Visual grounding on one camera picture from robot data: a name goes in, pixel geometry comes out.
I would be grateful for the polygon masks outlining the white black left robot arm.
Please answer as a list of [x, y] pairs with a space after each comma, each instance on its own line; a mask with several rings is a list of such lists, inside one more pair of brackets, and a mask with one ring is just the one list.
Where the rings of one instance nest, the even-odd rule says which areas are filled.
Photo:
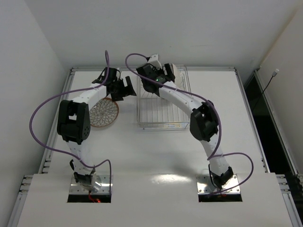
[[57, 133], [73, 155], [70, 165], [75, 182], [89, 192], [96, 191], [101, 184], [86, 142], [91, 127], [89, 112], [98, 101], [107, 96], [111, 96], [113, 101], [122, 101], [124, 97], [136, 95], [130, 77], [118, 77], [119, 73], [119, 69], [104, 68], [88, 90], [72, 100], [62, 100], [59, 105]]

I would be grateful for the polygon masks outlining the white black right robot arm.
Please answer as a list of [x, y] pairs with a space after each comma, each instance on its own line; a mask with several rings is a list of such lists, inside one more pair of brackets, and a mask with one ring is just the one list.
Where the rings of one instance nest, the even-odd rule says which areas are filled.
[[157, 68], [146, 63], [136, 68], [136, 71], [145, 91], [171, 102], [190, 118], [190, 133], [202, 144], [209, 160], [212, 183], [221, 190], [232, 178], [233, 171], [220, 148], [221, 122], [213, 103], [209, 100], [203, 102], [201, 98], [197, 99], [180, 89], [178, 85], [181, 76], [174, 64], [166, 63]]

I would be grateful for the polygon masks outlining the floral plate orange rim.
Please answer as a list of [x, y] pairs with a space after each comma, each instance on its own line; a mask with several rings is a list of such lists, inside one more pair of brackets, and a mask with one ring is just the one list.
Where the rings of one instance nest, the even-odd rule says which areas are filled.
[[173, 75], [175, 76], [175, 82], [174, 84], [177, 86], [177, 87], [181, 87], [181, 84], [182, 84], [182, 76], [178, 70], [178, 68], [176, 67], [175, 64], [171, 64], [171, 67], [172, 67], [172, 73]]
[[118, 117], [119, 106], [111, 98], [99, 100], [89, 111], [90, 125], [93, 127], [107, 127]]

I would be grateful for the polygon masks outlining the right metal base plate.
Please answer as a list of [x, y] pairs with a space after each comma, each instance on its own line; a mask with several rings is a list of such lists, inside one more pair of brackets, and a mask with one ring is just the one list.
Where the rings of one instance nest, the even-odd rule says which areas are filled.
[[219, 192], [219, 194], [240, 195], [241, 189], [237, 175], [233, 175], [227, 183], [219, 190], [212, 183], [209, 175], [196, 176], [197, 193], [198, 195], [208, 195], [210, 193]]

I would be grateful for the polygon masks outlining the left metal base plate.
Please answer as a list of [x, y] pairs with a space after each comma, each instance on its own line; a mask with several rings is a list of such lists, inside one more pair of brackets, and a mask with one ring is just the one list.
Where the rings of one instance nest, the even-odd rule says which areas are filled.
[[92, 185], [82, 185], [77, 183], [75, 178], [72, 177], [69, 187], [69, 195], [85, 195], [91, 192], [92, 195], [109, 195], [110, 186], [113, 186], [109, 182], [109, 175], [96, 175], [93, 178]]

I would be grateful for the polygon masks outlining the metal base plate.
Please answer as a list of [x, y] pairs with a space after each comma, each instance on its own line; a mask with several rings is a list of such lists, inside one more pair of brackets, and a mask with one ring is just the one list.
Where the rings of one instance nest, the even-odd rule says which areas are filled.
[[85, 195], [91, 192], [92, 195], [109, 195], [110, 186], [113, 186], [109, 182], [109, 175], [96, 175], [93, 178], [92, 185], [82, 185], [77, 183], [75, 178], [72, 177], [69, 187], [69, 195]]
[[237, 175], [233, 175], [227, 183], [219, 190], [212, 183], [209, 175], [196, 176], [197, 193], [198, 195], [208, 195], [210, 193], [219, 192], [219, 194], [240, 195], [241, 189]]

